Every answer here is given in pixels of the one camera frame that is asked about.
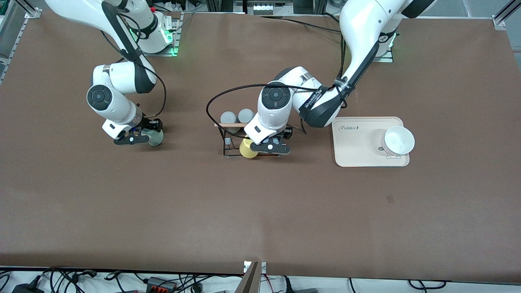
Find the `floor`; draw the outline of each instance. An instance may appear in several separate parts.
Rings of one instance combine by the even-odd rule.
[[[14,287],[18,284],[29,284],[31,281],[39,274],[39,272],[10,272],[6,273],[10,275],[10,278],[5,286],[4,290],[0,290],[1,292],[12,292]],[[58,273],[55,273],[53,277],[53,284],[58,283]],[[116,280],[108,281],[104,280],[104,277],[107,276],[107,273],[98,273],[94,279],[85,276],[81,277],[78,285],[87,293],[96,292],[96,293],[119,293],[122,292],[121,289],[117,286]],[[138,274],[138,276],[143,278],[150,277],[159,277],[163,280],[177,279],[179,276],[177,274],[166,275],[166,274]],[[49,273],[45,274],[38,283],[38,289],[43,290],[45,293],[51,293],[51,287],[49,285]],[[259,293],[271,293],[271,292],[286,292],[286,282],[282,276],[268,276],[270,278],[270,283],[272,285],[272,289],[269,287],[270,285],[265,281],[265,278],[261,278],[260,283],[260,291]],[[4,284],[5,277],[3,280],[0,280],[0,284]],[[134,274],[121,274],[118,279],[120,280],[121,287],[125,290],[125,292],[146,292],[146,285],[143,284]],[[352,279],[353,288],[355,291],[351,289],[349,284],[349,279],[347,278],[318,278],[318,277],[295,277],[289,276],[292,288],[297,290],[304,289],[317,289],[318,292],[323,293],[421,293],[421,290],[417,290],[409,286],[407,280],[376,280],[376,279]],[[241,279],[236,276],[232,277],[212,277],[208,280],[202,282],[203,285],[203,293],[222,293],[225,292],[235,292],[239,282]],[[412,281],[414,286],[420,286],[417,281]],[[443,283],[440,282],[424,282],[426,287],[437,287]],[[493,284],[471,284],[471,283],[447,283],[447,285],[441,289],[437,290],[428,290],[429,292],[436,293],[520,293],[521,286],[517,285],[493,285]],[[67,292],[72,293],[76,292],[73,289],[73,286],[69,286]]]

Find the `connector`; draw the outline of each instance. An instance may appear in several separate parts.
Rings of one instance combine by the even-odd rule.
[[[146,284],[146,292],[150,293],[173,293],[177,284],[165,279],[150,277]]]
[[[197,283],[192,286],[194,293],[203,293],[203,284]]]

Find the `metal mounting plate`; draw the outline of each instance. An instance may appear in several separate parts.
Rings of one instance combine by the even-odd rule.
[[[252,264],[252,262],[244,261],[244,273],[245,274],[248,271],[248,268],[250,267],[251,264]],[[266,274],[266,262],[262,262],[260,265],[262,266],[262,271],[261,272],[263,274]]]

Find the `black strap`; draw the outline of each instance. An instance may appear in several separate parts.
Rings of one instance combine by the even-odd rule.
[[[355,90],[355,86],[350,84],[344,78],[336,78],[333,84],[340,93],[340,98],[344,99]]]
[[[139,57],[143,54],[143,51],[141,51],[141,48],[137,47],[131,54],[129,54],[126,50],[120,50],[119,54],[121,54],[121,56],[123,56],[123,58],[125,58],[128,61],[137,61],[139,60]]]
[[[320,86],[316,91],[313,92],[313,94],[311,94],[311,96],[309,97],[309,99],[306,100],[306,102],[304,102],[304,104],[302,104],[302,106],[300,106],[299,108],[299,116],[300,116],[300,119],[302,120],[305,120],[306,119],[306,116],[307,114],[309,114],[309,111],[311,111],[311,108],[313,108],[313,105],[316,104],[316,102],[329,90],[328,87],[326,86]]]
[[[121,3],[117,6],[119,9],[125,9],[128,0],[121,0]]]

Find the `power adapter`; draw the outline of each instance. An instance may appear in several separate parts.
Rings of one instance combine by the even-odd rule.
[[[29,284],[16,285],[13,289],[13,293],[44,293],[43,290],[38,288],[31,288]]]
[[[146,291],[156,293],[173,293],[176,286],[177,284],[175,282],[167,281],[161,278],[150,277],[146,283]]]

